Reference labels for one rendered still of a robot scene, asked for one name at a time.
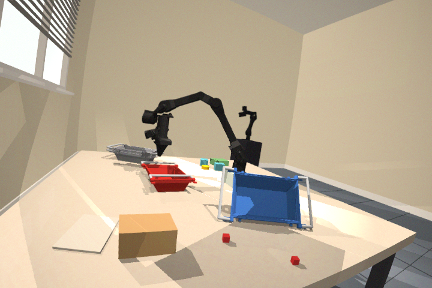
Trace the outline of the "small light blue block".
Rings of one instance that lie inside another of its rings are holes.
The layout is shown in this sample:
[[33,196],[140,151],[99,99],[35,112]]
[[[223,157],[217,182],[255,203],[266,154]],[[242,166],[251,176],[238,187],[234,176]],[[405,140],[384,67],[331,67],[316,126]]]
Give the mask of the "small light blue block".
[[222,171],[223,167],[225,167],[224,163],[216,163],[216,162],[214,163],[214,170],[215,171]]
[[202,165],[208,165],[208,159],[200,158],[200,166],[202,166]]

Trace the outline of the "red plastic tray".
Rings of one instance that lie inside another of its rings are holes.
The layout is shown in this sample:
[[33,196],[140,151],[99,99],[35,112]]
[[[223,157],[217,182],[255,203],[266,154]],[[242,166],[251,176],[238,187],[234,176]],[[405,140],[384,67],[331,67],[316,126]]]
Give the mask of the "red plastic tray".
[[[146,169],[149,175],[163,175],[163,174],[182,174],[186,175],[178,165],[163,165],[163,164],[141,164],[141,166]],[[161,177],[160,179],[155,179],[152,177],[150,179],[151,184],[155,186],[158,192],[166,191],[184,191],[189,183],[197,183],[195,178],[190,178],[186,176],[178,177]]]

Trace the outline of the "green flat block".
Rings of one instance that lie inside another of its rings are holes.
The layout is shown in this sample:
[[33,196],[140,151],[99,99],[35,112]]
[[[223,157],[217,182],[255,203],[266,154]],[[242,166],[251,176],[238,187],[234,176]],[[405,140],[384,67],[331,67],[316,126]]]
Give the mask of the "green flat block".
[[214,163],[224,163],[225,166],[229,166],[229,161],[223,158],[210,158],[210,164],[214,166]]

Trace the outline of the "tan rectangular block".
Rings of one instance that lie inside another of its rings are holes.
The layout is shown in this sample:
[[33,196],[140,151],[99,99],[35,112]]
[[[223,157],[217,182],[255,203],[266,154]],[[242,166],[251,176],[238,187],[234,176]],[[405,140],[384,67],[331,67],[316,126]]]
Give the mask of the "tan rectangular block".
[[177,235],[170,213],[120,214],[118,259],[174,254]]

